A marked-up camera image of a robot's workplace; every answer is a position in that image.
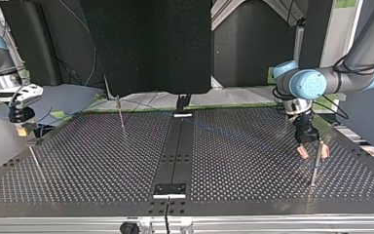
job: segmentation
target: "black panel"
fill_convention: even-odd
[[[81,0],[113,96],[210,89],[210,1]]]
[[[269,67],[293,58],[294,32],[263,1],[244,2],[214,32],[214,77],[223,86],[267,85]]]
[[[93,70],[94,43],[91,34],[59,1],[30,0],[40,3],[44,12],[45,21],[49,28],[51,39],[56,51],[56,56],[67,63],[68,69],[73,69],[78,74],[78,81],[71,80],[71,84],[84,85]],[[62,0],[74,14],[86,23],[79,0]],[[68,82],[68,73],[61,66],[63,81]],[[89,86],[102,88],[104,74],[99,59],[95,65],[93,77]]]
[[[310,1],[303,34],[299,66],[320,67],[333,0]]]
[[[0,2],[31,82],[40,86],[62,83],[54,47],[39,4]]]

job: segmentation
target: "white cable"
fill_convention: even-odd
[[[59,0],[60,4],[63,5],[63,7],[68,10],[68,12],[70,12],[83,26],[84,28],[88,31],[88,33],[90,34],[91,36],[91,32],[90,32],[90,29],[87,27],[87,25],[83,22],[83,20],[81,18],[78,17],[77,14],[75,14],[64,2],[63,0]],[[94,76],[94,72],[95,72],[95,66],[96,66],[96,47],[95,45],[93,44],[93,70],[91,71],[91,74],[90,76],[88,77],[86,83],[85,83],[85,86],[88,85],[88,83],[90,82],[90,80],[93,78]]]
[[[93,70],[91,71],[90,76],[87,79],[87,82],[85,83],[84,86],[87,86],[88,83],[90,82],[91,78],[93,78],[94,72],[95,72],[95,66],[96,66],[96,48],[93,47]]]

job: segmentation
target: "black bracket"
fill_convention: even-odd
[[[157,184],[154,188],[154,199],[184,199],[186,184]]]
[[[187,105],[190,104],[191,95],[179,95],[177,100],[177,109],[175,110],[175,118],[191,117],[191,112],[184,109]]]

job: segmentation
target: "green object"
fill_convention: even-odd
[[[356,0],[336,0],[335,9],[350,8],[356,6]]]
[[[336,95],[327,95],[327,97],[329,99],[331,99],[332,101],[335,101],[335,99],[337,99]],[[329,102],[327,99],[325,99],[324,97],[318,98],[316,100],[316,102],[318,102],[318,103],[320,103],[322,105],[325,105],[325,106],[329,107],[330,109],[333,109],[333,104],[331,102]],[[324,108],[323,106],[314,104],[313,110],[315,111],[315,110],[328,110],[328,109]]]
[[[51,115],[54,116],[54,118],[61,120],[69,120],[72,118],[72,116],[65,114],[62,110],[53,111],[51,112]]]
[[[269,67],[269,71],[267,74],[267,84],[268,85],[276,85],[276,80],[273,78],[273,67]]]

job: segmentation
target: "gray wall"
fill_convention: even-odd
[[[373,9],[374,0],[363,1],[356,35],[363,29]],[[347,100],[341,103],[341,107],[351,116],[351,120],[343,123],[374,145],[374,89],[347,94]]]

